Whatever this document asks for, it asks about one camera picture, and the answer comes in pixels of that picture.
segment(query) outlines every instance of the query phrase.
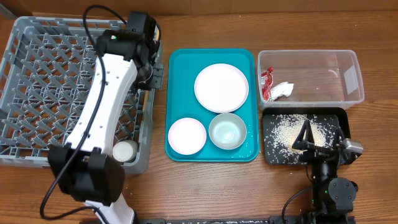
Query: wooden surface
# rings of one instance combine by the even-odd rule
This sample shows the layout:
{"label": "wooden surface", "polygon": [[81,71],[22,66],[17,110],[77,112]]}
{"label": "wooden surface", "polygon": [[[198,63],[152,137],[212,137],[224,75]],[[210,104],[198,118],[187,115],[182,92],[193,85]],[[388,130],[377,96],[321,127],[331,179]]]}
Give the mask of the wooden surface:
{"label": "wooden surface", "polygon": [[[123,194],[141,218],[249,218],[280,215],[283,204],[309,185],[303,167],[270,166],[264,151],[244,164],[181,163],[165,151],[167,71],[170,54],[181,48],[260,50],[351,49],[362,71],[365,101],[348,112],[351,136],[365,150],[339,175],[355,181],[357,223],[397,223],[398,219],[398,12],[328,12],[157,17],[162,26],[166,77],[155,96],[154,133],[149,168],[126,176]],[[13,21],[1,22],[4,50]],[[43,223],[39,206],[54,180],[49,169],[0,167],[0,223]],[[311,196],[294,200],[288,214],[310,207]],[[81,204],[58,188],[48,215]],[[53,223],[91,219],[81,212]]]}
{"label": "wooden surface", "polygon": [[[61,4],[53,0],[0,0],[0,3],[18,16],[32,13],[80,15],[92,4],[103,4],[122,16],[128,16],[131,10],[164,16],[398,10],[396,0],[69,0]],[[106,11],[93,13],[109,16]]]}

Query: small white plate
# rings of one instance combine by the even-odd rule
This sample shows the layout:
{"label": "small white plate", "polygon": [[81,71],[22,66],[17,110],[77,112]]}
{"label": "small white plate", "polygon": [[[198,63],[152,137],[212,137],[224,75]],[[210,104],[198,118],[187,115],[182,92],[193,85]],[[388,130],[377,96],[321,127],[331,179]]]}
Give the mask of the small white plate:
{"label": "small white plate", "polygon": [[169,129],[169,144],[182,155],[192,155],[200,151],[206,143],[205,127],[193,118],[182,118]]}
{"label": "small white plate", "polygon": [[227,113],[238,109],[246,101],[249,83],[236,67],[217,63],[199,73],[194,90],[204,108],[215,113]]}

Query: dish rack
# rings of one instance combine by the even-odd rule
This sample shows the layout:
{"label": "dish rack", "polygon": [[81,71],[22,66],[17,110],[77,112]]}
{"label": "dish rack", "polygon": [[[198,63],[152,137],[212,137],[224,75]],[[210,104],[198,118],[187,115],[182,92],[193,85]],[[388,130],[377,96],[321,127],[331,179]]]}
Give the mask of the dish rack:
{"label": "dish rack", "polygon": [[[124,28],[119,21],[87,23],[95,39],[106,29]],[[49,145],[65,143],[83,110],[95,60],[82,19],[20,17],[15,21],[0,64],[0,164],[49,166]],[[129,92],[124,100],[114,144],[127,139],[139,143],[135,160],[123,164],[127,173],[147,169],[154,93]]]}

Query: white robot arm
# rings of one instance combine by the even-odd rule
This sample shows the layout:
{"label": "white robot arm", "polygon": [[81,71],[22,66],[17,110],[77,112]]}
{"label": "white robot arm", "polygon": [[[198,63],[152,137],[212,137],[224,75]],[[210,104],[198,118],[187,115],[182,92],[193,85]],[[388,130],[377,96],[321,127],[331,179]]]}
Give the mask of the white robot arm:
{"label": "white robot arm", "polygon": [[131,12],[126,30],[104,31],[97,39],[96,50],[103,60],[106,85],[88,135],[79,148],[101,94],[104,71],[98,58],[91,89],[75,128],[63,147],[51,146],[49,152],[49,164],[56,177],[70,162],[71,155],[75,155],[60,175],[58,185],[63,193],[96,208],[103,223],[132,224],[137,218],[121,194],[124,169],[112,158],[113,139],[128,91],[131,89],[134,94],[137,89],[161,87],[161,81],[154,82],[154,77],[158,77],[155,70],[161,71],[160,77],[163,75],[163,65],[156,63],[159,49],[160,27],[145,13]]}

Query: large white plate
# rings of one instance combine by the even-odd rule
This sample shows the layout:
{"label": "large white plate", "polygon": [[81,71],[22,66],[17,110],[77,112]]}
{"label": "large white plate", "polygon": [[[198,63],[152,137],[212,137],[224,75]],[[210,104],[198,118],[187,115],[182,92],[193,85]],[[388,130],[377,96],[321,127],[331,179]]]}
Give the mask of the large white plate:
{"label": "large white plate", "polygon": [[227,113],[238,109],[246,101],[249,83],[236,67],[217,63],[199,73],[194,89],[203,107],[215,113]]}

